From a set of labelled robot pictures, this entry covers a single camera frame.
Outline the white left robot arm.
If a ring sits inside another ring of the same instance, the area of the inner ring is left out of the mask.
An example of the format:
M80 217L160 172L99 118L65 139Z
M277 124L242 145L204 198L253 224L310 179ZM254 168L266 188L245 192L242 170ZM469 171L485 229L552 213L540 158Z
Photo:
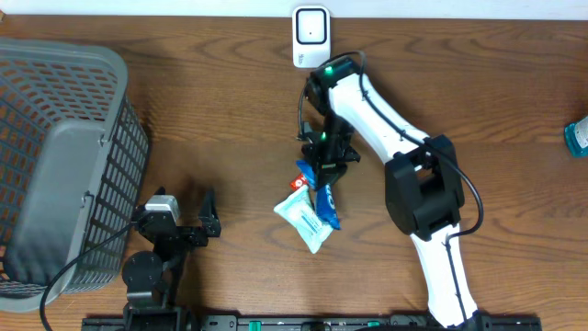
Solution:
M177 199L164 188L158 188L132 214L132 225L153 249L133 254L122 268L128 300L123 311L126 331L199 329L191 311L175 301L189 254L221 235L215 192L211 189L204 196L198 212L200 225L179 225L179 217Z

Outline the teal mouthwash bottle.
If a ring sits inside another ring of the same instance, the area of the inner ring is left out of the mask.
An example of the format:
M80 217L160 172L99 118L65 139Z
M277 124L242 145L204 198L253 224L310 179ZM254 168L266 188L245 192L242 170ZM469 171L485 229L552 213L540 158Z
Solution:
M587 155L587 125L588 117L573 122L564 129L565 143L574 157L580 158Z

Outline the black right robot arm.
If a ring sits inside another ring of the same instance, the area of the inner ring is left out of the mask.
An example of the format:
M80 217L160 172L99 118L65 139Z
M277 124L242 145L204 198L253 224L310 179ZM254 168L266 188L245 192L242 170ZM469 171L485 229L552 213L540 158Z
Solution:
M316 188L334 184L360 159L351 139L359 134L383 164L385 205L391 220L410 236L424 273L428 310L444 328L467 328L478 307L469 292L458 239L478 230L461 229L464 191L484 216L478 190L458 166L454 144L430 136L403 118L371 84L367 60L344 52L313 69L301 100L322 115L320 131L299 123L304 161Z

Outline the mint green wipes pack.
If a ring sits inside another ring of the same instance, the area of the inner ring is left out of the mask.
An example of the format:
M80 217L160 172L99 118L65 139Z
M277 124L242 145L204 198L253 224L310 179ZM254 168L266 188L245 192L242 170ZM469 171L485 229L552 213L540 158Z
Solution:
M275 206L274 212L285 219L299 233L312 254L330 236L333 227L323 222L311 204L309 187L303 185Z

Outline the blue Oreo cookie pack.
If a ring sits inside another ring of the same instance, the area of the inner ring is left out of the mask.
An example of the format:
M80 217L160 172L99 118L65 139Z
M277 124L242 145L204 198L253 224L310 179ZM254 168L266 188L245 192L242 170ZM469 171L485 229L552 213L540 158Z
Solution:
M331 185L325 184L319 188L317 177L311 166L304 160L298 160L296 165L308 182L309 187L316 192L315 212L317 216L323 223L329 224L335 230L340 230L341 224L336 212Z

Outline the red Nescafe coffee stick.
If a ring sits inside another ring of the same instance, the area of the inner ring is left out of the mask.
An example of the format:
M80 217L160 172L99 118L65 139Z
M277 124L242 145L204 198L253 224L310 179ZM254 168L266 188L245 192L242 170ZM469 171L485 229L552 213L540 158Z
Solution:
M293 191L296 191L307 184L308 179L300 173L289 183L289 186Z

